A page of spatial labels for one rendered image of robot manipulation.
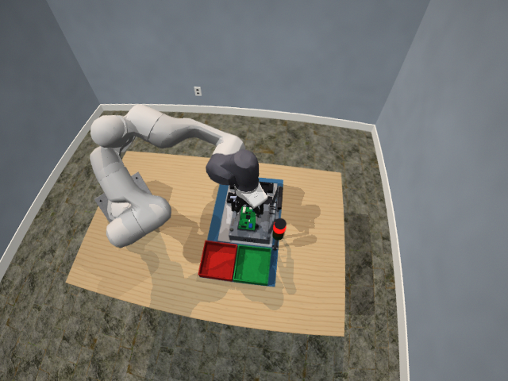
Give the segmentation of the red open-top bin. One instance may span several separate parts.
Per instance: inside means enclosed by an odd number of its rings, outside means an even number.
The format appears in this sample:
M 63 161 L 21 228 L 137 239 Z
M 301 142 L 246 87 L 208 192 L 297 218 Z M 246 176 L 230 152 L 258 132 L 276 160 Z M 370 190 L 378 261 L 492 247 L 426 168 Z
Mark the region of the red open-top bin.
M 198 275 L 232 282 L 236 252 L 237 244 L 205 241 Z

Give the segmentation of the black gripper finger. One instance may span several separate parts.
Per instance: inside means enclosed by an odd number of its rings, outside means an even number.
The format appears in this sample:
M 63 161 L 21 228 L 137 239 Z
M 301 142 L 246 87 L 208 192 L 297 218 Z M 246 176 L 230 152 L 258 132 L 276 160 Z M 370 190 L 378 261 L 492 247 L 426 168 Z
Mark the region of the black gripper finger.
M 237 212 L 238 220 L 240 220 L 240 217 L 241 217 L 241 207 L 244 205 L 244 203 L 243 202 L 239 202 L 237 207 L 235 207 L 236 197 L 237 196 L 234 196 L 233 194 L 231 194 L 230 195 L 230 202 L 231 202 L 232 211 L 236 211 Z
M 253 209 L 253 208 L 252 208 Z M 264 213 L 264 203 L 262 205 L 260 205 L 260 208 L 259 207 L 256 207 L 255 209 L 253 209 L 254 212 L 256 213 L 256 222 L 258 221 L 258 217 L 259 217 L 259 214 L 263 214 Z

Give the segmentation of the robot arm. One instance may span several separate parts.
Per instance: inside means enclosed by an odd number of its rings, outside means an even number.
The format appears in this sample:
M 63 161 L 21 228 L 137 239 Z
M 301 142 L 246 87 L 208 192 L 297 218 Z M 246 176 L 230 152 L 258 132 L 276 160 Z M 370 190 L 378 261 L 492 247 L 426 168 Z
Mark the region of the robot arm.
M 171 218 L 167 200 L 141 190 L 122 162 L 121 152 L 135 137 L 158 148 L 171 148 L 192 137 L 214 144 L 216 148 L 206 165 L 210 179 L 221 185 L 234 185 L 237 196 L 253 209 L 267 201 L 258 179 L 258 160 L 253 152 L 245 150 L 238 136 L 190 118 L 170 117 L 141 104 L 124 117 L 99 117 L 94 120 L 90 134 L 100 145 L 90 154 L 90 162 L 109 199 L 107 212 L 113 221 L 106 227 L 106 236 L 115 247 L 133 244 Z

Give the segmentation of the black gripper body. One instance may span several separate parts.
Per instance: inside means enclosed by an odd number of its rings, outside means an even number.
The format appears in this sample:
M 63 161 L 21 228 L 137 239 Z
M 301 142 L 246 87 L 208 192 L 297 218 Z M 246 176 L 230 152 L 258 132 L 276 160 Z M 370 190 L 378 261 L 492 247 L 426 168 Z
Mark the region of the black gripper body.
M 248 203 L 244 199 L 240 198 L 239 196 L 236 197 L 236 200 L 239 201 L 239 202 L 243 202 L 244 205 L 248 205 Z

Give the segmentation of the green circuit board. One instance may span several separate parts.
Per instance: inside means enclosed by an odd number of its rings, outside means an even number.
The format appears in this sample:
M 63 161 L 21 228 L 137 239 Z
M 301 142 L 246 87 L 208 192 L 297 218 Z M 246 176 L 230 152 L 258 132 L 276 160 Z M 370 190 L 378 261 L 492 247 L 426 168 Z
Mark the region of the green circuit board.
M 256 213 L 251 207 L 241 207 L 241 217 L 238 229 L 255 230 Z

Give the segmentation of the green bin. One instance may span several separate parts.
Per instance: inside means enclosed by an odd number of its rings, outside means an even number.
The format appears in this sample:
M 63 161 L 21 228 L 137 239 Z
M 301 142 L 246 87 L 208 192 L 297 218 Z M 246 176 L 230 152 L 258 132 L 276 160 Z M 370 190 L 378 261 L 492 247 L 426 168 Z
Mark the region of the green bin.
M 238 245 L 233 281 L 267 286 L 271 248 Z M 268 265 L 269 261 L 269 265 Z M 268 270 L 268 273 L 267 273 Z

